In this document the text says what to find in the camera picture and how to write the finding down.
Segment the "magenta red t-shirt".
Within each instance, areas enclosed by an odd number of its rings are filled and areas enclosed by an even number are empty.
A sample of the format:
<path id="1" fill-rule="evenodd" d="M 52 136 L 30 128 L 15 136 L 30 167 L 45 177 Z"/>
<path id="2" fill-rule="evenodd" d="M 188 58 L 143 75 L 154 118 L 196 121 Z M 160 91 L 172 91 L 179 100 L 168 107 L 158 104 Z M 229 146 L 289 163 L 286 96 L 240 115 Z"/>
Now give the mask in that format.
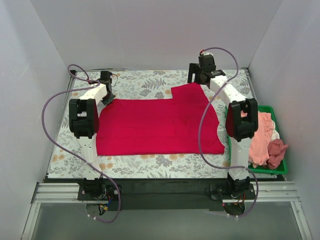
<path id="1" fill-rule="evenodd" d="M 170 99 L 115 99 L 99 116 L 99 156 L 225 152 L 219 120 L 201 85 L 171 88 Z"/>

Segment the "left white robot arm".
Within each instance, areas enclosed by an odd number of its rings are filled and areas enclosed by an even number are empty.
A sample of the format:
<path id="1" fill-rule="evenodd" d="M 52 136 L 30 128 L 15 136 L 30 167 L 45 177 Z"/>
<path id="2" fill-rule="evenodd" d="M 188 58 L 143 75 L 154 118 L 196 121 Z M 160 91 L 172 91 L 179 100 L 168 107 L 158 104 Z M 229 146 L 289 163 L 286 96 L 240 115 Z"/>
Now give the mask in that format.
<path id="1" fill-rule="evenodd" d="M 82 157 L 86 160 L 83 166 L 83 178 L 95 180 L 101 177 L 97 158 L 96 139 L 100 128 L 98 104 L 110 104 L 115 95 L 112 93 L 113 73 L 107 70 L 100 72 L 97 88 L 86 91 L 79 98 L 69 101 L 69 129 L 74 134 L 81 150 Z"/>

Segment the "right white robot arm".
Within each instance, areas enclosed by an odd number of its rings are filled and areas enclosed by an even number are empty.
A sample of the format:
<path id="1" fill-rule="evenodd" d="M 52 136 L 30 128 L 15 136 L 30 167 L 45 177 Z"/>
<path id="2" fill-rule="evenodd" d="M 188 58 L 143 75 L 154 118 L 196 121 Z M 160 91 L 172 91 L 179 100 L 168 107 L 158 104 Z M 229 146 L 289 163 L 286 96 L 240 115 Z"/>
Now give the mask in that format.
<path id="1" fill-rule="evenodd" d="M 231 158 L 226 192 L 230 198 L 237 199 L 250 185 L 249 149 L 258 130 L 258 102 L 245 97 L 230 84 L 226 74 L 217 70 L 214 56 L 209 52 L 200 52 L 198 63 L 189 64 L 187 82 L 206 85 L 227 107 L 225 129 L 231 140 Z"/>

